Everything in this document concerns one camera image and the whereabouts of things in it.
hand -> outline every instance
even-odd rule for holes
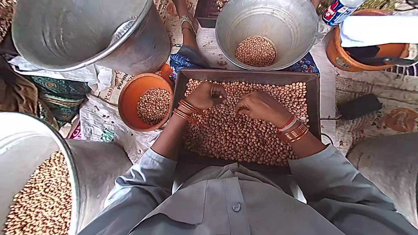
[[[225,102],[227,92],[222,85],[202,82],[185,100],[193,107],[205,110]]]
[[[267,92],[245,94],[235,106],[236,113],[243,113],[250,118],[269,121],[280,127],[285,125],[292,114]]]

bucket rim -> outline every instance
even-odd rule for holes
[[[67,72],[67,71],[72,71],[72,70],[76,70],[76,69],[81,69],[83,67],[86,67],[88,65],[94,64],[95,62],[98,62],[99,60],[105,58],[106,56],[108,56],[109,54],[111,54],[114,50],[116,50],[116,48],[118,48],[122,43],[124,43],[127,38],[129,38],[134,31],[137,30],[137,28],[140,27],[143,19],[145,18],[145,16],[147,15],[147,12],[151,9],[151,7],[154,5],[154,1],[153,0],[147,0],[147,2],[144,5],[144,8],[141,10],[141,12],[138,14],[138,18],[136,18],[134,24],[128,29],[128,31],[119,39],[117,40],[115,43],[113,43],[112,45],[106,47],[103,51],[83,60],[83,61],[79,61],[76,63],[72,63],[69,64],[67,66],[48,66],[48,65],[41,65],[41,64],[37,64],[37,63],[33,63],[32,61],[29,61],[30,63],[36,65],[37,67],[41,68],[41,69],[45,69],[45,70],[49,70],[49,71],[54,71],[54,72]],[[12,18],[12,27],[11,27],[11,33],[12,33],[12,40],[13,42],[16,42],[16,28],[14,27],[15,25],[15,21],[16,18],[19,16],[19,2],[17,3],[17,6],[15,8],[15,14]],[[18,51],[18,53],[23,57],[24,57],[24,53],[25,49],[21,48],[21,46],[18,43],[14,43],[15,44],[15,48]]]

terracotta bowl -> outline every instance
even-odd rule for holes
[[[156,125],[149,125],[143,122],[139,117],[137,112],[137,105],[139,98],[143,96],[148,90],[161,88],[167,90],[170,93],[170,108],[164,119],[162,119]],[[173,105],[173,87],[167,80],[163,77],[146,73],[140,74],[132,78],[126,85],[123,87],[122,92],[119,96],[119,115],[122,118],[122,121],[131,129],[146,132],[152,131],[160,128],[164,125],[168,118],[170,117],[171,106]]]
[[[391,13],[385,10],[377,9],[363,9],[357,10],[353,15],[390,15]],[[400,58],[406,58],[409,54],[409,44],[407,43],[388,43],[378,45],[380,47],[379,52],[375,57],[395,56]],[[349,72],[359,71],[379,71],[388,69],[394,65],[383,65],[383,66],[370,66],[362,64],[350,57],[341,47],[340,29],[336,27],[334,29],[334,35],[328,43],[326,49],[326,55],[330,62],[337,68]]]

aluminum bucket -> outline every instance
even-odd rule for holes
[[[116,144],[64,140],[49,124],[19,112],[0,112],[0,235],[13,196],[55,151],[67,162],[72,207],[68,235],[76,235],[103,210],[115,179],[131,166]]]
[[[318,16],[308,0],[231,0],[216,21],[216,40],[233,64],[253,70],[284,69],[304,57],[314,45]],[[276,50],[274,63],[253,67],[235,57],[238,44],[249,36],[263,36]]]
[[[109,46],[115,30],[135,17]],[[19,0],[12,37],[27,61],[57,72],[93,63],[133,75],[155,72],[170,53],[153,0]]]

dark tray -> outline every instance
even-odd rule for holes
[[[174,88],[173,109],[178,108],[178,102],[184,99],[187,83],[189,79],[210,80],[218,82],[247,82],[263,85],[283,86],[294,82],[306,82],[306,103],[308,104],[307,113],[309,115],[309,131],[321,139],[321,129],[319,122],[319,78],[313,73],[297,72],[251,72],[224,69],[182,69],[177,75],[176,87]],[[212,166],[225,166],[236,161],[227,161],[217,158],[208,158],[198,156],[182,150],[179,161],[189,163],[200,163]],[[276,174],[290,174],[290,169],[285,166],[267,166],[257,163],[240,162],[241,165],[253,171],[271,172]]]
[[[194,18],[199,21],[203,28],[215,28],[216,19],[220,13],[216,0],[198,0]]]

